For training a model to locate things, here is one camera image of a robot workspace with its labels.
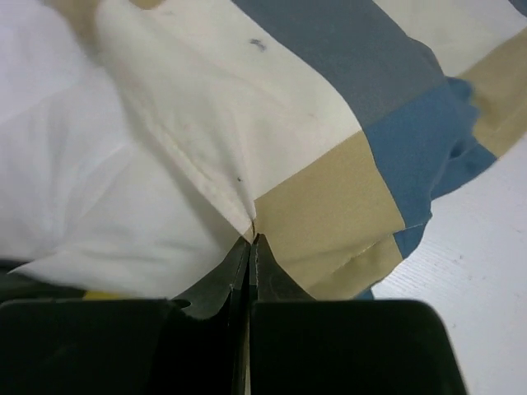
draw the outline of dark spot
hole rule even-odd
[[[267,45],[265,45],[261,39],[251,39],[249,41],[249,44],[256,45],[260,52],[265,52],[267,49]]]
[[[452,151],[450,151],[450,158],[457,159],[462,156],[467,150],[468,147],[466,141],[461,140],[459,142],[456,142],[454,147],[452,148]]]

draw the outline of gray fabric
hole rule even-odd
[[[234,0],[320,73],[362,127],[445,83],[433,53],[371,0]]]

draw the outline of fabric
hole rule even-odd
[[[148,3],[104,1],[94,24],[138,131],[318,299],[387,276],[431,200],[527,128],[525,25],[493,31],[453,0]]]
[[[521,12],[523,15],[527,16],[527,1],[525,0],[510,0],[512,5]]]
[[[35,0],[0,2],[0,21],[0,256],[32,261],[18,272],[38,280],[138,297],[208,274],[239,235],[134,132],[67,22]]]
[[[355,300],[375,300],[375,296],[373,295],[373,292],[371,288],[368,288],[367,290],[364,290],[359,295],[355,296]]]

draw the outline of stain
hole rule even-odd
[[[260,52],[265,52],[267,50],[267,45],[265,45],[261,39],[251,39],[249,44],[256,45]]]

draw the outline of striped fabric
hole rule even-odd
[[[392,13],[378,2],[391,18],[372,1],[157,3],[100,5],[124,98],[172,164],[241,235],[266,234],[315,298],[387,276],[419,245],[431,201],[527,130],[527,30],[430,49],[399,27],[400,2]],[[457,13],[453,29],[471,28],[453,2],[425,3],[419,17],[436,3]]]

